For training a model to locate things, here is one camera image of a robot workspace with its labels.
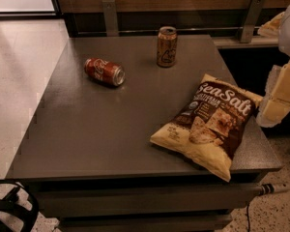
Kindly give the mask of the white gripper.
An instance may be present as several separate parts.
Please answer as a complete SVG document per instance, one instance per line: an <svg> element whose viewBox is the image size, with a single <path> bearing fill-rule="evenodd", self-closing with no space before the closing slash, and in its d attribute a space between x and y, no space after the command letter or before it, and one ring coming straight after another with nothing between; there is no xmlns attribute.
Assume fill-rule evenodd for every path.
<svg viewBox="0 0 290 232"><path fill-rule="evenodd" d="M278 36L278 48L290 56L290 5L285 13L277 14L257 31L262 37ZM265 96L256 117L257 124L272 128L290 112L290 61L283 67L273 65L265 86Z"/></svg>

